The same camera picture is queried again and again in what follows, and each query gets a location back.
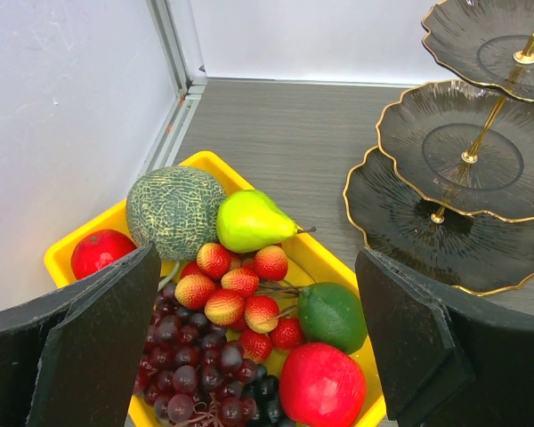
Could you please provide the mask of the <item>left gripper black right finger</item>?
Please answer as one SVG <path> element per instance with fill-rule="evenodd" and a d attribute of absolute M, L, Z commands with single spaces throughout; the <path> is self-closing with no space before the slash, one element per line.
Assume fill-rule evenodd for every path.
<path fill-rule="evenodd" d="M 534 426 L 534 316 L 379 252 L 355 262 L 387 416 L 400 426 Z"/>

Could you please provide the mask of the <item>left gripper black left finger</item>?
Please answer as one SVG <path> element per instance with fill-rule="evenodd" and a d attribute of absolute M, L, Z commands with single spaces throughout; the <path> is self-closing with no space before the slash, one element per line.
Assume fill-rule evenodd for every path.
<path fill-rule="evenodd" d="M 122 426 L 161 260 L 152 244 L 0 311 L 0 426 Z"/>

